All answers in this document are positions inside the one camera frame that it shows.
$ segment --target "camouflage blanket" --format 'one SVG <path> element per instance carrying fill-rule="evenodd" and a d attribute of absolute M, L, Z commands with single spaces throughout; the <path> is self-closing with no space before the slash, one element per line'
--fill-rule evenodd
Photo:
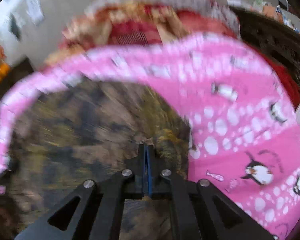
<path fill-rule="evenodd" d="M 0 231 L 14 236 L 86 179 L 124 169 L 142 141 L 186 178 L 189 131 L 158 94 L 137 84 L 84 78 L 41 95 L 15 125 L 10 155 L 20 167 L 0 196 Z M 166 201 L 126 200 L 120 239 L 166 239 L 169 230 Z"/>

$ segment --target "pink fabric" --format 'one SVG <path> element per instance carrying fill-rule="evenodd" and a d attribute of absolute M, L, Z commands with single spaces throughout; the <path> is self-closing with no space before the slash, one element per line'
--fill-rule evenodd
<path fill-rule="evenodd" d="M 0 102 L 0 171 L 16 118 L 80 73 L 150 85 L 189 120 L 189 179 L 209 179 L 273 235 L 300 217 L 300 127 L 271 67 L 245 44 L 197 34 L 163 46 L 106 47 L 18 82 Z"/>

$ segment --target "silver screw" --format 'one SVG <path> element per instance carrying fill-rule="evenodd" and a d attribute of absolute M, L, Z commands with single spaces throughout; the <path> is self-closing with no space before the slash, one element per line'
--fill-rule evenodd
<path fill-rule="evenodd" d="M 171 171 L 168 170 L 168 169 L 166 169 L 166 170 L 161 171 L 161 174 L 162 174 L 162 176 L 167 177 L 167 176 L 170 176 L 170 175 L 171 175 Z"/>
<path fill-rule="evenodd" d="M 207 187 L 210 185 L 210 181 L 208 181 L 207 179 L 200 179 L 199 183 L 200 183 L 201 187 Z"/>
<path fill-rule="evenodd" d="M 125 177 L 128 177 L 132 174 L 132 170 L 129 170 L 129 169 L 125 169 L 122 171 L 122 175 L 125 176 Z"/>
<path fill-rule="evenodd" d="M 93 184 L 94 184 L 94 182 L 93 182 L 92 180 L 88 179 L 88 180 L 86 180 L 86 181 L 83 183 L 83 186 L 84 186 L 85 188 L 90 188 L 90 187 L 93 186 Z"/>

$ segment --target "dark wooden headboard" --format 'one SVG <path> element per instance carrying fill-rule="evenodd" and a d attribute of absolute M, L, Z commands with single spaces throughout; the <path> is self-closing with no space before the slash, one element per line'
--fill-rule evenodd
<path fill-rule="evenodd" d="M 261 14 L 231 7 L 240 22 L 243 41 L 287 67 L 300 87 L 300 34 Z"/>

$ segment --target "pink fish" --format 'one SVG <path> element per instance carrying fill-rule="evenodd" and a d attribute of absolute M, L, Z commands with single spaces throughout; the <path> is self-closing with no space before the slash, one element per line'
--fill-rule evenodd
<path fill-rule="evenodd" d="M 209 173 L 209 171 L 207 171 L 206 175 L 211 176 L 218 181 L 223 181 L 223 176 L 221 176 L 219 174 L 212 174 L 212 173 Z"/>
<path fill-rule="evenodd" d="M 226 192 L 228 192 L 229 194 L 232 192 L 232 190 L 237 187 L 238 185 L 238 181 L 236 179 L 231 179 L 229 187 L 225 188 Z"/>

